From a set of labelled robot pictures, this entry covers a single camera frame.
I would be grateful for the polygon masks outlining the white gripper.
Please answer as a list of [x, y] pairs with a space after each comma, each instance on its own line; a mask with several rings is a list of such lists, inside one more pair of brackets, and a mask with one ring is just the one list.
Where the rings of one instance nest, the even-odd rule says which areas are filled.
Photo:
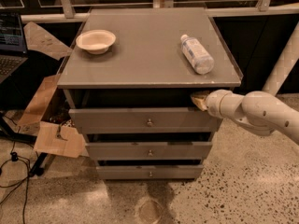
[[202, 111], [219, 119], [242, 117], [242, 96], [227, 90], [196, 91], [191, 94], [192, 102]]

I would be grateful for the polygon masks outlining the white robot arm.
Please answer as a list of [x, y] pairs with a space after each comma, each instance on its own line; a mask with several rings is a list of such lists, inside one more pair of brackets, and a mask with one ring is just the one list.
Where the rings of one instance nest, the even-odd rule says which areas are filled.
[[299, 144], [299, 112], [281, 102], [276, 94], [299, 58], [299, 22], [266, 80], [262, 91], [246, 95], [232, 91], [201, 91], [191, 95], [202, 111], [218, 119], [230, 119], [243, 129], [260, 136], [279, 131]]

